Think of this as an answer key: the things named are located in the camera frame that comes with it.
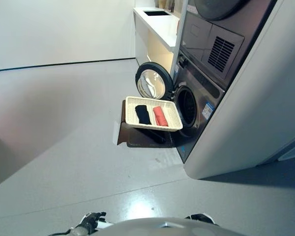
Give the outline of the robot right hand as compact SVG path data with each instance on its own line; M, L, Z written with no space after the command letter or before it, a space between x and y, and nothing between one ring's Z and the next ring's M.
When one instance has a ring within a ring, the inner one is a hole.
M191 215L187 216L185 219L197 220L197 221L217 225L214 222L213 218L205 213L191 214Z

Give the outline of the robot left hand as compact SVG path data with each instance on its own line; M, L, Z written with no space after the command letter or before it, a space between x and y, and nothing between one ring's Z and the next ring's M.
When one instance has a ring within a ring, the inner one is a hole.
M89 234L113 225L106 221L106 212L89 212L80 222L80 226L88 230Z

